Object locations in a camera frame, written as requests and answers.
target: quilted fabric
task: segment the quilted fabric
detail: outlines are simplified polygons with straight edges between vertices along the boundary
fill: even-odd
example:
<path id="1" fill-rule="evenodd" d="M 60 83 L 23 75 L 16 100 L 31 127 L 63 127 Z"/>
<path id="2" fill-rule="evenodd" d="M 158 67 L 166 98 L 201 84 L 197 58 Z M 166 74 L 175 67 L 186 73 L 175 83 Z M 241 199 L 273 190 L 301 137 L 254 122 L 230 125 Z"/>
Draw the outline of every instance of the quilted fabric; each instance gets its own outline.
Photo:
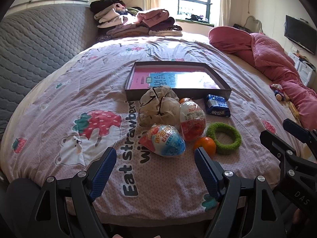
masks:
<path id="1" fill-rule="evenodd" d="M 0 22 L 0 140 L 27 93 L 96 36 L 93 13 L 80 4 L 33 7 Z"/>
<path id="2" fill-rule="evenodd" d="M 303 127 L 317 129 L 317 94 L 303 85 L 294 61 L 277 41 L 259 33 L 217 27 L 209 31 L 209 42 L 223 52 L 235 54 L 274 83 L 281 84 L 301 115 Z"/>

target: orange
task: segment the orange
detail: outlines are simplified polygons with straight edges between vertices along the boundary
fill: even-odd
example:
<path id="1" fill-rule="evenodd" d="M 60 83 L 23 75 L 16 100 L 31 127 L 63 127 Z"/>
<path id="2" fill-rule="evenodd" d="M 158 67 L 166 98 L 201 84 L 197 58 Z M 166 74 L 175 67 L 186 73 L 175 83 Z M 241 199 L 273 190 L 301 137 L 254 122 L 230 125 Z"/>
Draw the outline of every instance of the orange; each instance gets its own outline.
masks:
<path id="1" fill-rule="evenodd" d="M 183 102 L 187 102 L 187 101 L 192 101 L 190 98 L 188 97 L 184 97 L 180 100 L 180 104 L 183 103 Z"/>
<path id="2" fill-rule="evenodd" d="M 194 151 L 195 149 L 203 147 L 203 149 L 207 152 L 208 156 L 213 159 L 216 153 L 216 144 L 212 138 L 209 137 L 201 137 L 196 140 L 194 144 Z"/>

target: flat screen tv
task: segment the flat screen tv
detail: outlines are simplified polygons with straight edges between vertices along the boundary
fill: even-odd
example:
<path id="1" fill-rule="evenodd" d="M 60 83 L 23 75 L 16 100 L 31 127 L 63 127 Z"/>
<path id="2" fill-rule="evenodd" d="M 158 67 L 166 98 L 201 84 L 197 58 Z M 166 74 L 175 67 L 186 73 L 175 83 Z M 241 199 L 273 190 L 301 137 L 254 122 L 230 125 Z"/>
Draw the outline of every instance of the flat screen tv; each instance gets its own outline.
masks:
<path id="1" fill-rule="evenodd" d="M 286 15 L 284 36 L 308 52 L 316 54 L 317 31 L 305 22 Z"/>

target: plastic bag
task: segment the plastic bag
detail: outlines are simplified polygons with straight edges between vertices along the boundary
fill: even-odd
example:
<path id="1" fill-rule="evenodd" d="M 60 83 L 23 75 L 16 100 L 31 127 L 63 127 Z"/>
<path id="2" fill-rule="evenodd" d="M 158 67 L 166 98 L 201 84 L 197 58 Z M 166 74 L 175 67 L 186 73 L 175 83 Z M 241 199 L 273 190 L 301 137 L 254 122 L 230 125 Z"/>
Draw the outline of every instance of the plastic bag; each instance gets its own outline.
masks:
<path id="1" fill-rule="evenodd" d="M 184 140 L 195 140 L 206 127 L 205 113 L 195 102 L 183 102 L 180 105 L 180 125 Z"/>
<path id="2" fill-rule="evenodd" d="M 185 141 L 170 125 L 154 124 L 139 140 L 149 150 L 165 157 L 179 156 L 185 151 Z"/>
<path id="3" fill-rule="evenodd" d="M 142 127 L 153 124 L 178 125 L 180 122 L 179 98 L 169 86 L 148 90 L 140 99 L 138 122 Z"/>

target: green fuzzy hair band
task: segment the green fuzzy hair band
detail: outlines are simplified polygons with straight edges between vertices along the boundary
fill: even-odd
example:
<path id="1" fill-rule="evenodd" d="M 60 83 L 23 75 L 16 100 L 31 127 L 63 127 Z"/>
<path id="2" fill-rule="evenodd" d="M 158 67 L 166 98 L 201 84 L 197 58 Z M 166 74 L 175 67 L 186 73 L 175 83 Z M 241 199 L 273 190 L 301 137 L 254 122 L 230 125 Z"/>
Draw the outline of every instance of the green fuzzy hair band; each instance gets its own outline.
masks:
<path id="1" fill-rule="evenodd" d="M 234 140 L 234 142 L 232 144 L 221 144 L 216 139 L 216 132 L 223 132 L 229 135 Z M 235 151 L 238 147 L 240 147 L 242 141 L 241 135 L 237 129 L 223 122 L 212 123 L 207 129 L 207 137 L 210 137 L 214 140 L 216 144 L 216 152 L 224 155 L 229 155 Z"/>

